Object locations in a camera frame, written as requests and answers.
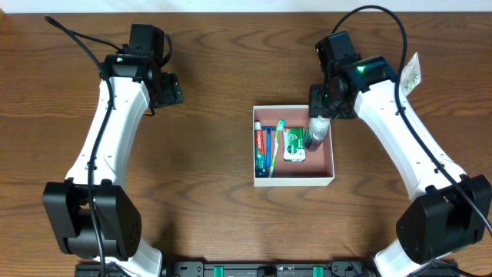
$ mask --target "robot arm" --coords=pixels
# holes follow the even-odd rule
[[[163,255],[141,238],[141,216],[125,193],[128,158],[138,124],[149,108],[183,102],[175,74],[161,72],[169,60],[163,57],[165,38],[153,25],[133,24],[130,44],[106,57],[102,68],[109,76],[114,108],[98,147],[95,160],[94,202],[100,222],[107,262],[113,262],[135,276],[161,275]],[[95,117],[84,146],[65,181],[49,182],[43,203],[58,246],[66,254],[83,259],[98,257],[98,243],[88,209],[88,160],[108,108],[108,85],[99,85],[100,96]]]
[[[400,100],[418,135],[451,176],[460,182],[460,175],[465,174],[464,170],[455,164],[432,138],[403,93],[400,93]],[[425,189],[429,185],[442,189],[450,184],[440,172],[434,171],[434,163],[415,141],[401,117],[397,115],[394,101],[394,83],[386,80],[371,85],[367,92],[359,92],[354,110],[381,141],[404,181],[408,197],[414,201],[416,197],[426,193]]]
[[[101,139],[95,161],[94,183],[100,185],[103,179],[112,185],[126,188],[125,176],[131,146],[138,123],[148,109],[150,95],[144,82],[133,82],[129,77],[110,77],[115,94],[115,107]],[[75,184],[87,182],[87,161],[94,145],[95,137],[101,127],[108,102],[108,86],[105,81],[99,85],[98,108],[82,151],[65,179],[73,179]]]
[[[329,35],[316,44],[324,85],[312,85],[310,116],[361,118],[373,130],[397,166],[410,208],[397,223],[394,242],[374,257],[382,277],[406,276],[432,259],[479,242],[484,223],[456,189],[436,169],[419,146],[399,112],[440,164],[487,217],[492,189],[481,175],[472,179],[439,147],[401,92],[403,110],[395,104],[393,69],[382,57],[362,60],[346,32]]]

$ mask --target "clear bottle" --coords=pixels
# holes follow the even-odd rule
[[[307,128],[306,138],[304,140],[306,150],[314,152],[320,147],[320,144],[328,133],[329,126],[329,118],[318,116],[309,120],[309,128]]]

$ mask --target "green connector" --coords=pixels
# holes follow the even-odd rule
[[[313,277],[323,277],[323,267],[313,266]]]
[[[215,266],[214,267],[214,277],[224,277],[224,268],[221,266]]]

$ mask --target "paper tag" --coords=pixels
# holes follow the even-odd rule
[[[409,95],[414,88],[422,81],[421,64],[418,62],[418,53],[408,61],[407,66],[401,72],[401,86],[405,96]]]

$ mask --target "green and white box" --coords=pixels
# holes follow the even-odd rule
[[[284,128],[284,161],[302,162],[305,159],[304,128]]]

